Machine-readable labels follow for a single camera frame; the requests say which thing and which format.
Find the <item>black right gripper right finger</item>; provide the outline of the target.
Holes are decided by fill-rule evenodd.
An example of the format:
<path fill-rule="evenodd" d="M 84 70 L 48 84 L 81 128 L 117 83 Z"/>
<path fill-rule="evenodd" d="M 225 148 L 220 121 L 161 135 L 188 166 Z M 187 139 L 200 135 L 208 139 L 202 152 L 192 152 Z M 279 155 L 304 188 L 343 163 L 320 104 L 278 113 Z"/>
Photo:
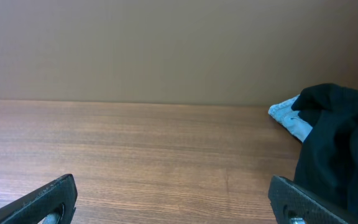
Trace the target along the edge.
<path fill-rule="evenodd" d="M 268 199 L 278 224 L 353 224 L 358 218 L 316 194 L 275 175 L 270 181 Z"/>

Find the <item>black shorts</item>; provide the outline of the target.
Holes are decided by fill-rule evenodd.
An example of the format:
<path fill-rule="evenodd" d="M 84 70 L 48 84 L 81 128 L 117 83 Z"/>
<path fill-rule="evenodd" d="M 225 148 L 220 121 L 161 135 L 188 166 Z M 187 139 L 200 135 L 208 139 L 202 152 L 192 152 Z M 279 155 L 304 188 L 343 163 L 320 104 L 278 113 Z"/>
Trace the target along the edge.
<path fill-rule="evenodd" d="M 311 86 L 291 108 L 312 127 L 294 182 L 358 217 L 358 90 Z"/>

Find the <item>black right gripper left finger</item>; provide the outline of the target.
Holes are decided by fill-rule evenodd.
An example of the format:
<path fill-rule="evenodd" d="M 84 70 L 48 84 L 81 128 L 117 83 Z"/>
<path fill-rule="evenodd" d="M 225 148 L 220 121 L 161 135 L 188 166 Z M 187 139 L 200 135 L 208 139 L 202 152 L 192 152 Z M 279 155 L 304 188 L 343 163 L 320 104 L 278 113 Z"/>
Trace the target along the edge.
<path fill-rule="evenodd" d="M 71 223 L 78 191 L 72 174 L 65 174 L 0 208 L 0 224 Z"/>

